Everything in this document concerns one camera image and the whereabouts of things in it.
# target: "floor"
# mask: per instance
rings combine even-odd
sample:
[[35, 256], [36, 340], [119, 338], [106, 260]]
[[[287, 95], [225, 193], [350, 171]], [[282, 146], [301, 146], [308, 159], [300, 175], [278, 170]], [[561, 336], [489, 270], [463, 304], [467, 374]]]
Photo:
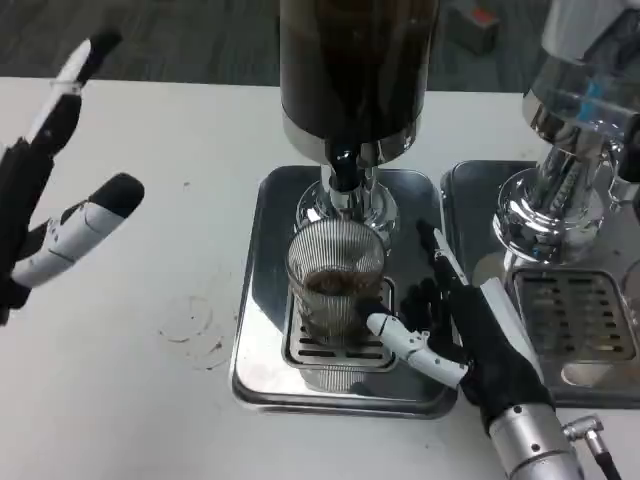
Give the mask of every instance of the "floor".
[[[431, 90], [528, 88], [549, 0], [477, 0], [500, 19], [496, 48], [475, 55], [452, 41], [443, 10]], [[278, 85], [278, 0], [0, 0], [0, 76], [51, 77], [103, 25], [125, 42], [100, 76]]]

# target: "white table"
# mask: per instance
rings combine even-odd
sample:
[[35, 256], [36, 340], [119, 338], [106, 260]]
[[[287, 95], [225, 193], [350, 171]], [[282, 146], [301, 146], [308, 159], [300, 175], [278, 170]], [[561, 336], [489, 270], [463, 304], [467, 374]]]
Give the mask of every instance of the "white table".
[[[5, 143], [47, 89], [0, 79]], [[0, 478], [503, 478], [464, 401], [435, 421], [261, 414], [232, 398], [228, 362], [196, 370], [157, 334], [195, 296], [224, 337], [216, 354], [230, 355], [260, 181], [309, 163], [284, 137], [277, 89], [92, 82], [84, 100], [34, 221], [118, 171], [146, 198], [0, 331]], [[428, 93], [418, 141], [392, 166], [437, 183], [463, 160], [536, 159], [544, 146], [519, 110], [519, 95]], [[621, 474], [636, 478], [640, 413], [599, 413]]]

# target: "robotic hand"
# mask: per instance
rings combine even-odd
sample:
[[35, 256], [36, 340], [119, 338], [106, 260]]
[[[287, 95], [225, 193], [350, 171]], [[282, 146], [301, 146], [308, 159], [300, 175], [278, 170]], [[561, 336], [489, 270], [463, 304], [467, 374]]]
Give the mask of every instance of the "robotic hand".
[[[469, 285], [442, 234], [424, 222], [418, 231], [435, 278], [410, 289], [401, 305], [404, 323], [371, 299], [358, 303], [358, 314], [413, 368], [462, 388], [480, 409], [507, 478], [583, 479], [570, 442], [589, 442], [602, 425], [590, 418], [563, 429], [526, 329], [502, 283], [491, 279], [479, 288]], [[461, 346], [453, 342], [452, 323]], [[429, 331], [419, 331], [425, 324]], [[619, 479], [601, 438], [599, 442], [592, 449], [596, 460], [607, 478]]]
[[0, 325], [21, 308], [31, 289], [66, 271], [106, 238], [140, 204], [144, 187], [121, 173], [89, 198], [28, 231], [54, 157], [66, 146], [80, 118], [82, 88], [120, 42], [104, 31], [69, 57], [28, 133], [0, 151]]

